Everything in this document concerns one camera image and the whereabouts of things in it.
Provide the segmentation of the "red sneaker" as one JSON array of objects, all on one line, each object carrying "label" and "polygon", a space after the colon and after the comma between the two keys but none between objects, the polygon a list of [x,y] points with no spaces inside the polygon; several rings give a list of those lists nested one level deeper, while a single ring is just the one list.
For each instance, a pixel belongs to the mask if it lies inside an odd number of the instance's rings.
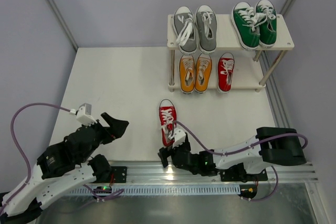
[{"label": "red sneaker", "polygon": [[224,53],[217,63],[217,89],[221,93],[231,90],[235,59],[230,52]]},{"label": "red sneaker", "polygon": [[174,104],[169,99],[163,99],[159,105],[159,120],[161,124],[162,143],[164,146],[170,146],[172,140],[169,139],[169,133],[174,126],[173,122],[177,120],[177,114]]}]

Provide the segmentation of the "orange sneaker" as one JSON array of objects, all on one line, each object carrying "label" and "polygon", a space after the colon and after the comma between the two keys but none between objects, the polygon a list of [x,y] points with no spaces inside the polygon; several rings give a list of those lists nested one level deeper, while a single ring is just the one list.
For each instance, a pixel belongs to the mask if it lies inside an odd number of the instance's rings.
[{"label": "orange sneaker", "polygon": [[195,62],[193,56],[182,56],[179,63],[180,87],[183,93],[194,91]]},{"label": "orange sneaker", "polygon": [[208,88],[212,72],[212,59],[210,55],[200,54],[196,61],[195,90],[204,93]]}]

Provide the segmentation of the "grey sneaker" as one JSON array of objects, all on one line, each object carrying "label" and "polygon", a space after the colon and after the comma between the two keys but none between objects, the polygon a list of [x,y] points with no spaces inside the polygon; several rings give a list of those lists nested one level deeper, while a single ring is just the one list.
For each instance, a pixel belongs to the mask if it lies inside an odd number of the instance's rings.
[{"label": "grey sneaker", "polygon": [[213,9],[208,5],[201,5],[195,14],[195,24],[200,51],[207,55],[214,53],[217,47],[217,18]]},{"label": "grey sneaker", "polygon": [[173,30],[176,44],[183,55],[192,55],[197,50],[194,16],[187,6],[179,7],[173,15]]}]

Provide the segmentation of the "green sneaker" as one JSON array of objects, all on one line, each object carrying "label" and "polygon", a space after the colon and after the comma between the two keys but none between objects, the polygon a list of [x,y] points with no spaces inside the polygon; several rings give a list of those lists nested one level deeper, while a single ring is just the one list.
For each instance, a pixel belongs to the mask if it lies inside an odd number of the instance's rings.
[{"label": "green sneaker", "polygon": [[259,44],[270,48],[277,40],[277,12],[269,0],[260,0],[256,4],[255,11],[259,16]]},{"label": "green sneaker", "polygon": [[239,2],[234,6],[230,19],[241,47],[255,50],[260,39],[259,17],[255,9],[247,2]]}]

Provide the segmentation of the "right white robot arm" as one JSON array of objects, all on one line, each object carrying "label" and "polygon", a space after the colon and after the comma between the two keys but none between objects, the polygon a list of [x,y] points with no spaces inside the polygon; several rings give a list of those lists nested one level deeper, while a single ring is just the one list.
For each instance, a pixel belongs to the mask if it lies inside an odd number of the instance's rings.
[{"label": "right white robot arm", "polygon": [[256,135],[245,142],[228,148],[191,152],[188,134],[176,129],[179,140],[160,148],[158,156],[163,167],[172,164],[193,175],[217,176],[223,182],[266,181],[266,168],[272,165],[298,166],[307,162],[305,136],[295,129],[260,127]]}]

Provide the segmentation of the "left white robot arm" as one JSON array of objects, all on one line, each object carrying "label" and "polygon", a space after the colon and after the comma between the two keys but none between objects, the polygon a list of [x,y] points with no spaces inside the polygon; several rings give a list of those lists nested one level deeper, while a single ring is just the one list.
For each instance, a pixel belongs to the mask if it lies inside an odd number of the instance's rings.
[{"label": "left white robot arm", "polygon": [[30,177],[13,191],[1,194],[1,223],[29,223],[53,202],[87,183],[109,180],[111,166],[107,159],[91,154],[100,146],[121,138],[129,122],[101,114],[107,126],[99,121],[82,125],[51,145],[38,157]]}]

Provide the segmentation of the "white two-tier shoe shelf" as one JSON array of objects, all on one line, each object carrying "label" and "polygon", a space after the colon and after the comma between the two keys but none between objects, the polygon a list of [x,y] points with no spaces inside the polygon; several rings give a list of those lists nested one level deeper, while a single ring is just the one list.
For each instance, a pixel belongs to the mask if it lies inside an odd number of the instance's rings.
[{"label": "white two-tier shoe shelf", "polygon": [[[241,47],[229,14],[218,14],[217,24],[217,48],[211,55],[212,72],[208,83],[209,89],[217,89],[217,63],[225,52],[232,53],[235,59],[232,89],[252,89],[258,92],[266,86],[266,81],[285,54],[295,47],[281,14],[277,15],[276,43],[271,48],[258,47],[254,51],[247,51]],[[267,50],[277,52],[278,56],[271,66],[263,72],[259,61],[262,53]]]}]

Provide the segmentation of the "aluminium mounting rail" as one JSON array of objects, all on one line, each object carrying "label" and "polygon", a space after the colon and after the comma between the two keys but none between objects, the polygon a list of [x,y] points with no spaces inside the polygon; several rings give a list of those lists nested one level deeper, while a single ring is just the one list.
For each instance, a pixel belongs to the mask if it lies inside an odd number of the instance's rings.
[{"label": "aluminium mounting rail", "polygon": [[[110,161],[111,166],[127,167],[127,185],[221,184],[220,176],[192,175],[172,164],[164,168],[161,162]],[[318,175],[312,163],[300,166],[274,166],[280,183],[317,183]]]}]

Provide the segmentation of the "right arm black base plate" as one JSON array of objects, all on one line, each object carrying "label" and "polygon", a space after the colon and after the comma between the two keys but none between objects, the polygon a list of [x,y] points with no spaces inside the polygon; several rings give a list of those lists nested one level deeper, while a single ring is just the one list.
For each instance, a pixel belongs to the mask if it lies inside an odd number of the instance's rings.
[{"label": "right arm black base plate", "polygon": [[262,170],[262,172],[258,174],[248,174],[244,168],[243,163],[234,165],[229,169],[221,169],[219,170],[219,175],[221,177],[222,182],[256,182],[256,181],[267,181],[268,176],[266,170]]}]

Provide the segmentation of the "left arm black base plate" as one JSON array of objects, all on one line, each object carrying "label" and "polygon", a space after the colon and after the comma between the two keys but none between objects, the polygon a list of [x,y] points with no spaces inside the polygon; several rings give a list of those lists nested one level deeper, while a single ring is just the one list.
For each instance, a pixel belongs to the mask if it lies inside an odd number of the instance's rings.
[{"label": "left arm black base plate", "polygon": [[126,183],[127,171],[128,168],[126,166],[111,166],[110,184]]}]

